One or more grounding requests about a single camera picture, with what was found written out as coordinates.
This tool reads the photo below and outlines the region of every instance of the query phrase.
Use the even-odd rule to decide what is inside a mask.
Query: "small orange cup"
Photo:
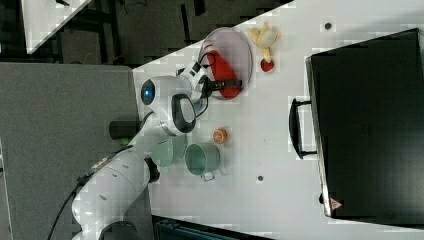
[[[218,128],[213,133],[213,140],[219,144],[225,143],[227,141],[227,131],[223,128]]]

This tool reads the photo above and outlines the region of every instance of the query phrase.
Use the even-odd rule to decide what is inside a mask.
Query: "white table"
[[[204,142],[212,140],[218,127],[229,130],[229,143],[219,146],[223,159],[216,179],[204,183],[188,172],[184,161],[161,169],[160,180],[149,186],[152,214],[272,239],[423,239],[419,230],[325,217],[318,202],[318,162],[313,157],[300,160],[288,132],[291,100],[309,96],[305,58],[424,27],[423,15],[422,0],[296,0],[234,27],[247,37],[248,28],[267,21],[283,33],[272,49],[274,71],[260,70],[262,56],[249,41],[256,58],[250,86],[231,101],[211,99],[189,135],[191,142]],[[329,31],[323,27],[327,22],[333,24]],[[200,46],[196,43],[134,70],[141,115],[146,111],[139,99],[142,83],[153,76],[174,75],[197,59]],[[303,141],[309,146],[306,150],[312,150],[312,116],[308,106],[304,111]]]
[[[21,0],[27,53],[32,54],[91,0],[66,0],[65,7],[55,0]]]

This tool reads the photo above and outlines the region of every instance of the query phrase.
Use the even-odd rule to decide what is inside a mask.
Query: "small hole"
[[[326,24],[324,25],[324,27],[325,27],[325,29],[326,29],[326,30],[330,30],[330,29],[333,27],[333,24],[331,24],[331,23],[326,23]]]

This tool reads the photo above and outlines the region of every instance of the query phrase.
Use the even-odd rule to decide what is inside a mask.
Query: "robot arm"
[[[159,143],[193,130],[196,115],[192,101],[199,100],[202,95],[206,81],[199,87],[199,80],[207,79],[203,67],[193,75],[193,67],[197,65],[193,62],[177,77],[155,77],[143,84],[141,100],[153,113],[145,117],[140,132],[129,143],[132,147],[102,163],[104,166],[90,177],[75,197],[72,213],[82,232],[73,240],[103,239],[106,229],[122,222],[128,208],[149,183],[149,167],[144,159]]]

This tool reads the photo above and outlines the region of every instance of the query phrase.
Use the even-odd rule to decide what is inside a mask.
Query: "red triangle label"
[[[331,204],[331,209],[332,210],[336,210],[338,208],[340,208],[341,206],[343,206],[341,203],[337,202],[336,200],[330,198],[330,204]]]

